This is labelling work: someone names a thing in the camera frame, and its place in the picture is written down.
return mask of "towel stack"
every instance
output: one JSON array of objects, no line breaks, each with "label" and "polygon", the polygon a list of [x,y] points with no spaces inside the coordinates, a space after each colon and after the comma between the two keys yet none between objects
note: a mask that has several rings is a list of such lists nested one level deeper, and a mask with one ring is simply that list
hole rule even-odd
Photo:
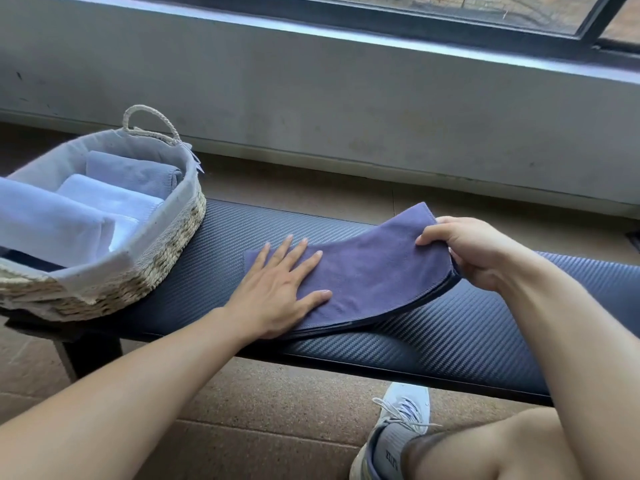
[{"label": "towel stack", "polygon": [[0,246],[64,267],[121,247],[182,179],[171,165],[91,151],[57,192],[0,178]]}]

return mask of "shoelace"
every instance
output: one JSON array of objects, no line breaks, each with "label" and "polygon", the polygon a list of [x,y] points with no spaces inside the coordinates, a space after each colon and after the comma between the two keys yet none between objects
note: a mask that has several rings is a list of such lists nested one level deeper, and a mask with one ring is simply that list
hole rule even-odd
[{"label": "shoelace", "polygon": [[403,397],[396,404],[390,404],[384,399],[374,397],[372,399],[374,404],[377,404],[386,412],[391,414],[391,418],[387,419],[389,423],[400,423],[419,435],[424,433],[422,428],[428,428],[429,426],[440,426],[436,423],[423,423],[420,421],[420,409],[411,399]]}]

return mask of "left hand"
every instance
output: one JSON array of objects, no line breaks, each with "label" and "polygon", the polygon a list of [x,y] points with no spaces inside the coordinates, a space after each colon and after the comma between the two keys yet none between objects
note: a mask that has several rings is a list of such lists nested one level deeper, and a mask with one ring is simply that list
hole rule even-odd
[{"label": "left hand", "polygon": [[314,291],[300,300],[296,298],[300,283],[320,262],[322,252],[316,252],[292,270],[307,249],[307,240],[300,241],[287,254],[292,241],[293,236],[288,236],[266,265],[269,243],[265,244],[225,305],[229,317],[242,321],[253,339],[273,339],[283,334],[331,298],[329,290]]}]

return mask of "basket handle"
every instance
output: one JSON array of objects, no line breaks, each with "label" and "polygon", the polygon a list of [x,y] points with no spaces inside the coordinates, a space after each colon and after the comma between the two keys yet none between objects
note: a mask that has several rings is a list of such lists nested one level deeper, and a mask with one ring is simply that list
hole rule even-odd
[{"label": "basket handle", "polygon": [[[158,133],[156,131],[143,130],[143,129],[138,128],[137,126],[134,126],[133,128],[130,128],[129,127],[129,119],[130,119],[131,115],[134,112],[137,112],[137,111],[146,111],[146,112],[150,112],[151,114],[156,115],[158,118],[160,118],[160,120],[162,120],[162,122],[165,125],[167,125],[169,127],[173,137],[167,136],[167,135],[162,134],[162,133]],[[180,139],[180,135],[178,134],[178,131],[171,124],[171,121],[169,121],[169,119],[164,114],[162,114],[160,111],[158,111],[157,109],[154,109],[151,106],[146,106],[144,104],[134,104],[133,106],[131,106],[130,108],[128,108],[128,110],[126,110],[124,112],[124,115],[122,117],[122,129],[124,129],[124,131],[126,133],[131,134],[131,135],[135,135],[135,136],[151,136],[153,138],[161,139],[166,144],[170,144],[172,146],[175,146],[175,145],[180,144],[182,142],[182,140]]]}]

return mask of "carbon fiber pattern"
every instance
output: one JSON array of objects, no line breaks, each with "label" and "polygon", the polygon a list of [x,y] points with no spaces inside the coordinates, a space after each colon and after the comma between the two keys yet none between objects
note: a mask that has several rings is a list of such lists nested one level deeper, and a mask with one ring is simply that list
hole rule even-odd
[{"label": "carbon fiber pattern", "polygon": [[[347,239],[368,228],[210,200],[201,228],[156,291],[122,312],[78,326],[138,340],[166,335],[226,302],[243,276],[244,250],[280,242],[292,232],[319,243]],[[545,256],[640,336],[640,267]],[[464,280],[431,303],[366,331],[260,343],[243,353],[273,362],[549,402],[540,370],[502,299]]]}]

